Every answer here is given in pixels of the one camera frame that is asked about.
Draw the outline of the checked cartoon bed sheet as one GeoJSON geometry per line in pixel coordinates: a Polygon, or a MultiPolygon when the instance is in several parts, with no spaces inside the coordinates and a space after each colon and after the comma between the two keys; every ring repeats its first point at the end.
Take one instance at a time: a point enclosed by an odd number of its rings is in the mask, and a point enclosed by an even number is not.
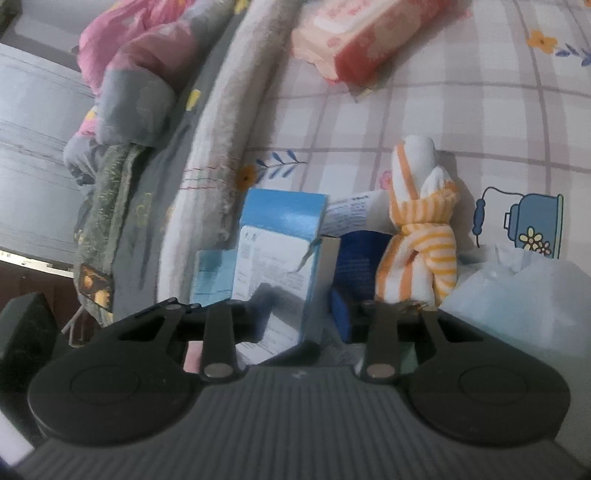
{"type": "Polygon", "coordinates": [[[460,189],[461,249],[532,248],[589,269],[588,2],[459,2],[362,91],[284,58],[238,184],[384,189],[408,135],[434,141],[460,189]]]}

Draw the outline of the white plastic bag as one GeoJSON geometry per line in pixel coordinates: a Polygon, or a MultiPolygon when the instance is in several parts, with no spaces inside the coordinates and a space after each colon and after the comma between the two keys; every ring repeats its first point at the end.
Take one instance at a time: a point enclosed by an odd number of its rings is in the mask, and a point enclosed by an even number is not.
{"type": "Polygon", "coordinates": [[[590,276],[570,261],[498,245],[462,252],[442,309],[537,351],[590,356],[590,276]]]}

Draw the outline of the dark grey blanket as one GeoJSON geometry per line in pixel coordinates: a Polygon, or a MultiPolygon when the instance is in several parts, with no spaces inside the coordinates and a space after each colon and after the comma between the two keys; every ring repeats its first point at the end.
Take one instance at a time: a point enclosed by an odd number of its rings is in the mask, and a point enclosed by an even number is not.
{"type": "MultiPolygon", "coordinates": [[[[143,147],[144,156],[135,163],[129,203],[113,261],[114,322],[154,300],[160,245],[193,135],[231,38],[242,20],[240,14],[246,8],[245,3],[231,2],[235,4],[235,11],[204,59],[199,60],[191,72],[177,97],[166,130],[155,146],[143,147]]],[[[91,188],[80,188],[83,205],[91,188]]],[[[74,231],[76,244],[83,205],[74,231]]]]}

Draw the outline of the orange striped white towel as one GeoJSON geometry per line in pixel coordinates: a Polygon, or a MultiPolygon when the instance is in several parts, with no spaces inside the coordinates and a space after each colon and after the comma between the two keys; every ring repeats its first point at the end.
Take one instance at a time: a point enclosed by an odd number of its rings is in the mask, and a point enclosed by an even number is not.
{"type": "Polygon", "coordinates": [[[394,234],[377,269],[375,296],[386,303],[439,305],[458,279],[451,219],[460,192],[433,140],[410,135],[394,146],[388,189],[394,234]]]}

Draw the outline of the pink grey quilt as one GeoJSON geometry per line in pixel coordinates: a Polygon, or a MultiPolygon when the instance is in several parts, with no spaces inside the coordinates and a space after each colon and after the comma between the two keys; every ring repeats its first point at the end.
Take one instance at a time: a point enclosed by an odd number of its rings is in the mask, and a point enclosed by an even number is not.
{"type": "Polygon", "coordinates": [[[79,188],[95,185],[108,147],[158,143],[233,11],[231,1],[118,1],[86,27],[78,66],[94,105],[63,152],[79,188]]]}

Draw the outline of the blue white carton box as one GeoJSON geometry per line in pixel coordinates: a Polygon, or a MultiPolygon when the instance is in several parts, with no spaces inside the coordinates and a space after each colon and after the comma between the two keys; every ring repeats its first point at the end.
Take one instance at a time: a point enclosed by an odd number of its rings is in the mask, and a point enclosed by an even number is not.
{"type": "Polygon", "coordinates": [[[252,189],[246,195],[231,298],[247,301],[270,287],[262,337],[236,345],[246,365],[322,339],[341,245],[321,234],[327,206],[322,194],[252,189]]]}

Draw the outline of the green patterned cloth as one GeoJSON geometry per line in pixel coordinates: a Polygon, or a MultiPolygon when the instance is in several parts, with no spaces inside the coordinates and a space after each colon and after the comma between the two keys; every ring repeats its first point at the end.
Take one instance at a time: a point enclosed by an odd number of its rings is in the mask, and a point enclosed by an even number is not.
{"type": "Polygon", "coordinates": [[[101,156],[83,205],[73,277],[82,307],[100,326],[114,323],[113,261],[129,203],[134,166],[144,156],[137,145],[114,145],[101,156]]]}

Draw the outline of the white printed paper packet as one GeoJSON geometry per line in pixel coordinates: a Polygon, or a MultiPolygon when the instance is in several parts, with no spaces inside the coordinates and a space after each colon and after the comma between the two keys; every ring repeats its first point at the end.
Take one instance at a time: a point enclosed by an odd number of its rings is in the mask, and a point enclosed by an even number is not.
{"type": "Polygon", "coordinates": [[[394,233],[395,230],[390,218],[389,194],[384,190],[329,199],[321,226],[321,234],[332,237],[355,231],[394,233]]]}

